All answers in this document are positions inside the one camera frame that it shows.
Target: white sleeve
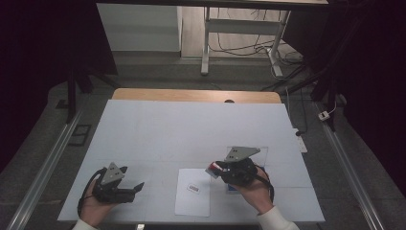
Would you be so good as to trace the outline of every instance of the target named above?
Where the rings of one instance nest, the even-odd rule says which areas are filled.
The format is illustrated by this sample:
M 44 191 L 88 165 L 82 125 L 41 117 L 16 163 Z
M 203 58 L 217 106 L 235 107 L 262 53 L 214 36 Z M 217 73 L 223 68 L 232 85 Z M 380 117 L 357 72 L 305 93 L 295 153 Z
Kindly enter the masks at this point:
M 85 221 L 78 219 L 77 224 L 72 230 L 98 230 L 98 229 L 90 226 Z
M 294 222 L 287 221 L 278 207 L 258 216 L 259 224 L 263 230 L 299 230 Z

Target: person's left hand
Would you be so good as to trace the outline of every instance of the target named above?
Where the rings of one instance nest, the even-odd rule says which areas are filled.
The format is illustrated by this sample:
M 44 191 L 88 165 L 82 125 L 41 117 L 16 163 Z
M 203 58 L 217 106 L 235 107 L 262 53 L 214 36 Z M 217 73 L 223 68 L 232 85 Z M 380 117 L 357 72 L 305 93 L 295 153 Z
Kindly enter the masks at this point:
M 93 195 L 92 191 L 95 187 L 96 180 L 93 180 L 86 191 L 85 200 L 81 208 L 80 219 L 89 224 L 92 227 L 97 227 L 102 220 L 107 216 L 111 209 L 113 209 L 117 203 L 102 203 L 99 202 Z

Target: sheet of paper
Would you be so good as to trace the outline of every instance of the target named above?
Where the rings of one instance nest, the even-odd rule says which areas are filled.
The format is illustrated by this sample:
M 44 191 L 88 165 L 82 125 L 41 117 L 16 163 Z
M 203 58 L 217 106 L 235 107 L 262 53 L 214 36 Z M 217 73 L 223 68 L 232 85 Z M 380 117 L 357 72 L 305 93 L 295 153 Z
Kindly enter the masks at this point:
M 204 169 L 179 170 L 175 215 L 210 216 L 210 176 Z

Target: aluminum rail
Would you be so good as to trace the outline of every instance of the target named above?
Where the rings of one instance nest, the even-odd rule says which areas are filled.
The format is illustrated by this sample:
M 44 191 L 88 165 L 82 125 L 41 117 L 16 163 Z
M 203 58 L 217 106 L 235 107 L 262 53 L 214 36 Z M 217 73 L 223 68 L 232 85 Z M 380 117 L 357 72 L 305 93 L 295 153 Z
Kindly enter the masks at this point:
M 320 109 L 320 103 L 314 103 L 315 110 L 317 113 L 321 113 L 322 109 Z M 361 210 L 364 213 L 365 219 L 372 230 L 384 230 L 385 227 L 383 226 L 382 221 L 380 220 L 379 215 L 377 214 L 375 208 L 373 207 L 372 201 L 370 196 L 368 195 L 367 191 L 364 189 L 364 186 L 359 179 L 355 168 L 350 162 L 347 153 L 341 144 L 339 137 L 337 136 L 336 132 L 331 131 L 327 123 L 323 123 L 323 129 L 325 134 L 337 156 L 338 162 L 343 169 L 344 175 L 349 182 L 352 191 L 355 195 L 355 198 L 358 200 Z
M 78 123 L 80 116 L 87 105 L 88 99 L 89 95 L 86 95 L 71 123 L 66 124 L 63 127 L 54 146 L 51 148 L 50 153 L 36 175 L 34 182 L 31 184 L 30 189 L 21 201 L 20 206 L 18 206 L 18 209 L 15 212 L 14 217 L 11 219 L 7 230 L 22 230 L 25 228 L 31 214 L 34 211 L 36 203 L 39 201 L 42 192 L 45 190 L 45 187 L 56 167 L 57 162 L 59 161 L 60 156 L 68 144 L 69 138 L 75 130 L 76 124 Z

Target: white wall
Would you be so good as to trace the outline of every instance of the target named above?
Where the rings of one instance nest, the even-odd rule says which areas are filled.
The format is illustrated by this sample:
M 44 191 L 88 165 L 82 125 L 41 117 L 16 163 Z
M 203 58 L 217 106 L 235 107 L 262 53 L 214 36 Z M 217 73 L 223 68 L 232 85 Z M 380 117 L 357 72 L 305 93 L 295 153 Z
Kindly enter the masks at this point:
M 112 51 L 181 49 L 181 7 L 98 4 Z

